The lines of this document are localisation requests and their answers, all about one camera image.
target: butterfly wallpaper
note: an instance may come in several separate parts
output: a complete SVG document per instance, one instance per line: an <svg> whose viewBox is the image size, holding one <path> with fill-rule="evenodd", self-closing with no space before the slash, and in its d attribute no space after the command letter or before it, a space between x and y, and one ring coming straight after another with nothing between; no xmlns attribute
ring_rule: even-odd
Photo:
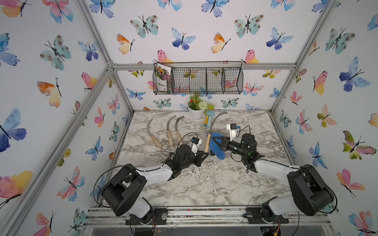
<svg viewBox="0 0 378 236"><path fill-rule="evenodd" d="M321 12L327 2L312 1L313 12ZM296 164L314 166L338 197L337 206L334 201L324 209L337 207L328 214L336 235L370 236L378 230L378 209L371 207L378 188L378 2L340 2L287 89L280 90L274 112L282 113L275 119Z"/></svg>

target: yellow handle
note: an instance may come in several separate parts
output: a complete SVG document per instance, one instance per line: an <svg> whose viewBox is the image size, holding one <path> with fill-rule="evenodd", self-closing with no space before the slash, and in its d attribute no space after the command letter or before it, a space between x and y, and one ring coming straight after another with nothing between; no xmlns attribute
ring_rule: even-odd
<svg viewBox="0 0 378 236"><path fill-rule="evenodd" d="M176 136L177 136L177 140L180 142L180 143L178 143L178 145L180 146L181 144L183 144L183 142L180 141L181 140L181 135L180 135L180 132L178 130L176 130Z"/></svg>
<svg viewBox="0 0 378 236"><path fill-rule="evenodd" d="M206 153L209 151L210 139L211 139L211 134L208 134L208 139L206 140L206 146L205 146Z"/></svg>
<svg viewBox="0 0 378 236"><path fill-rule="evenodd" d="M173 145L173 138L172 138L172 134L170 133L170 130L167 130L167 133L168 133L168 139L169 139L169 145Z"/></svg>
<svg viewBox="0 0 378 236"><path fill-rule="evenodd" d="M160 147L160 148L162 147L162 145L161 145L161 143L159 142L159 140L157 140L153 134L150 135L150 137L151 137L152 141L155 142L156 146L158 146L158 147Z"/></svg>

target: pink butterfly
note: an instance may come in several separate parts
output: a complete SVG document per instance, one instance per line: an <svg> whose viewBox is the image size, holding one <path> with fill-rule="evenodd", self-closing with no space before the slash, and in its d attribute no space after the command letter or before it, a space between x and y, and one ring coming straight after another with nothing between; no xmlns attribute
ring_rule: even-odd
<svg viewBox="0 0 378 236"><path fill-rule="evenodd" d="M100 116L96 116L96 117L94 118L94 122L95 122L96 124L98 124L98 127L99 127L99 128L101 128L101 126L102 126L102 124L103 124L103 122L104 122L105 113L104 113L104 115L102 115L102 112L101 112L101 108L100 108L100 107L97 107L97 112L98 112L98 114L99 114Z"/></svg>
<svg viewBox="0 0 378 236"><path fill-rule="evenodd" d="M305 117L306 117L305 110L303 110L300 114L300 117L297 117L297 119L295 120L295 123L300 126L299 132L301 134L304 134L305 130L312 131L311 126L306 122L309 120L309 118L305 119Z"/></svg>
<svg viewBox="0 0 378 236"><path fill-rule="evenodd" d="M290 96L290 100L292 101L292 103L294 103L294 104L297 105L297 106L298 106L297 102L298 102L299 100L301 100L301 99L302 99L302 95L299 95L299 96L297 97L297 91L294 91L294 92L293 92L293 95Z"/></svg>
<svg viewBox="0 0 378 236"><path fill-rule="evenodd" d="M108 102L108 107L109 109L112 110L112 113L113 115L116 114L116 109L119 109L120 108L120 103L118 102L118 94L116 94L116 96L114 97L114 100L113 98L111 98L112 101L111 102Z"/></svg>
<svg viewBox="0 0 378 236"><path fill-rule="evenodd" d="M73 20L73 13L66 8L68 0L42 0L46 6L50 6L50 15L54 18L56 23L62 24L62 16L65 16L69 21Z"/></svg>
<svg viewBox="0 0 378 236"><path fill-rule="evenodd" d="M246 83L244 88L246 88L246 90L244 90L243 92L244 95L250 93L252 96L256 96L257 94L259 94L257 91L263 89L264 86L256 86L256 83L251 86L249 83Z"/></svg>
<svg viewBox="0 0 378 236"><path fill-rule="evenodd" d="M351 189L365 190L365 186L358 182L350 183L350 177L351 177L350 170L343 169L341 173L337 172L337 178L339 179L341 185L346 187L346 189L350 192L350 195L353 198L353 196L356 197L356 195L352 193Z"/></svg>
<svg viewBox="0 0 378 236"><path fill-rule="evenodd" d="M51 214L51 219L48 220L42 213L38 213L36 216L37 224L45 225L38 232L33 234L33 236L49 236L53 231L51 230L51 225L53 222L53 217L55 216L54 212Z"/></svg>
<svg viewBox="0 0 378 236"><path fill-rule="evenodd" d="M72 202L75 201L77 198L77 194L76 194L77 188L84 185L84 177L82 176L79 178L79 175L80 175L79 167L76 166L75 170L73 171L71 181L66 177L67 180L64 180L64 181L68 182L69 184L66 187L62 188L57 193L57 196L61 197L62 199L65 199L68 195L69 201L72 201Z"/></svg>

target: marble surface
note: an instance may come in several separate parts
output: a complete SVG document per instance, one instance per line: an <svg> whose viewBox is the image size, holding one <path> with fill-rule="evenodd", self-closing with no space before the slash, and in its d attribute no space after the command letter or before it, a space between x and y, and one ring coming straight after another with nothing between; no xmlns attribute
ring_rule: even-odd
<svg viewBox="0 0 378 236"><path fill-rule="evenodd" d="M169 125L174 140L174 146L170 146L167 121L175 115ZM188 112L135 113L117 164L131 163L135 167L159 165L170 152L176 150L178 140L175 122L180 116L184 116L178 123L181 136L196 132L203 140L200 150L204 150L206 133L209 130L203 126L204 118L194 120ZM146 126L150 119L153 119L150 131L161 142L162 148L158 148L147 133ZM213 132L229 136L226 129L228 123L236 123L242 128L249 125L251 134L257 141L257 151L265 155L265 159L289 164L266 112L229 112L217 119ZM248 128L244 129L235 140L239 142L242 134L247 132ZM195 134L186 136L183 142L189 145L192 136ZM235 160L240 160L240 156L232 156ZM259 205L273 196L282 196L289 192L289 186L280 180L252 171L246 173L242 162L232 160L230 152L227 151L225 160L209 155L201 167L191 165L176 179L145 187L140 196L145 197L153 206Z"/></svg>

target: wire basket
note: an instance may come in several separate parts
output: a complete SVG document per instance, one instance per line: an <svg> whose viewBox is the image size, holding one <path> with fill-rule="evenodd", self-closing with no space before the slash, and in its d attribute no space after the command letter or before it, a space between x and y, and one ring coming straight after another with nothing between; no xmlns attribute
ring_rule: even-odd
<svg viewBox="0 0 378 236"><path fill-rule="evenodd" d="M174 67L177 63L164 63L171 67L170 78L167 79L167 91L158 90L157 63L152 74L153 92L155 94L240 94L243 91L243 71L239 66L225 67Z"/></svg>

